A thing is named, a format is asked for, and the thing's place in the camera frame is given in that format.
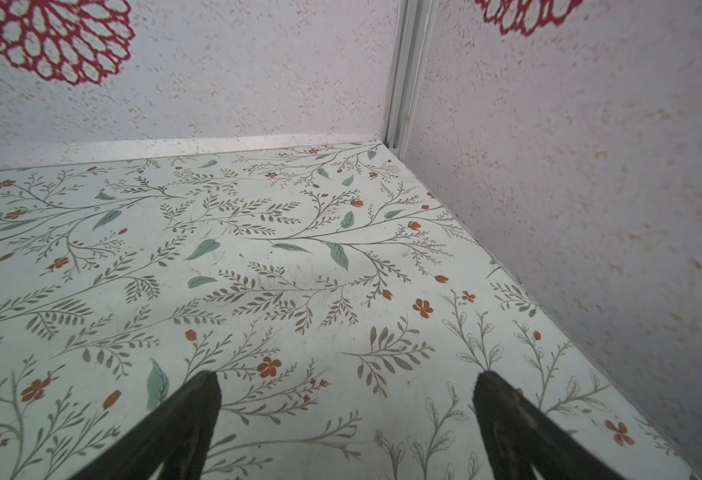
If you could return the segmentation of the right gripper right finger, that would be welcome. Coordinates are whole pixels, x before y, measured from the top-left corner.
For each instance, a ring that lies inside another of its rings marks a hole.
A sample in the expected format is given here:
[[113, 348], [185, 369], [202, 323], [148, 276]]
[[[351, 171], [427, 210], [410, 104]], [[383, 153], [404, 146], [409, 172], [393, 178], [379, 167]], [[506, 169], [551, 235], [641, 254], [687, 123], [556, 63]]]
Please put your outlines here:
[[622, 478], [497, 373], [478, 375], [472, 401], [496, 479]]

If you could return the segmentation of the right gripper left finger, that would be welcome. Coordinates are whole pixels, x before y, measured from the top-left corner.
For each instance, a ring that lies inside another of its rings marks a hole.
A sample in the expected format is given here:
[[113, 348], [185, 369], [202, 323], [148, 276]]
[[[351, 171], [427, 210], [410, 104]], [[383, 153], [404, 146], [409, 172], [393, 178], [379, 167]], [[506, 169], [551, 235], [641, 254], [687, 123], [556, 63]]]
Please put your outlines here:
[[75, 479], [199, 479], [221, 407], [217, 375], [194, 375]]

